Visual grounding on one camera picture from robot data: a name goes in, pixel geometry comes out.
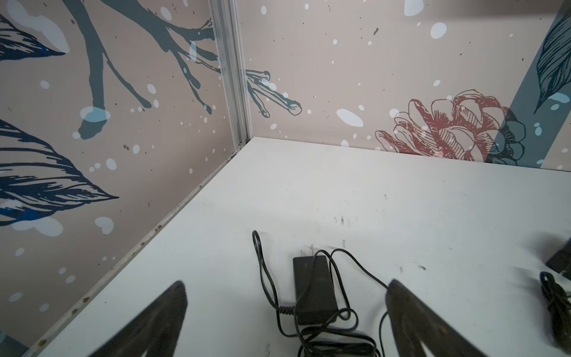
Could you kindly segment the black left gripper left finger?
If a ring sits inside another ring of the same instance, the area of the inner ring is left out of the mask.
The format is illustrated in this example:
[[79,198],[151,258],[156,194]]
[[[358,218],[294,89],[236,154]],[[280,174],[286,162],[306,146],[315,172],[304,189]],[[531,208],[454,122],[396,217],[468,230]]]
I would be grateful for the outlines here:
[[91,356],[173,356],[187,310],[187,294],[176,281]]

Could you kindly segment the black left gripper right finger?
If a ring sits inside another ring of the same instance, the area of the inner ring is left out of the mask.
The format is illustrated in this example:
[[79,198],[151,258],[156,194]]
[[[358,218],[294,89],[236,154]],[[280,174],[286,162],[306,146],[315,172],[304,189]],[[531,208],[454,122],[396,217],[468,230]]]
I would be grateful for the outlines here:
[[484,355],[401,282],[390,282],[385,301],[400,356]]

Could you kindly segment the black network switch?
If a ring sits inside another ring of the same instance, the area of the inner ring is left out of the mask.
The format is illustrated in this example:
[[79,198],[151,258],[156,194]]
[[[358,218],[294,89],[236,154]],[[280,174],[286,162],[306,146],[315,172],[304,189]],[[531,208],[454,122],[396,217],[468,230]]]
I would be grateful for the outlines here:
[[556,251],[546,262],[546,266],[561,275],[562,277],[571,280],[571,242],[570,239]]

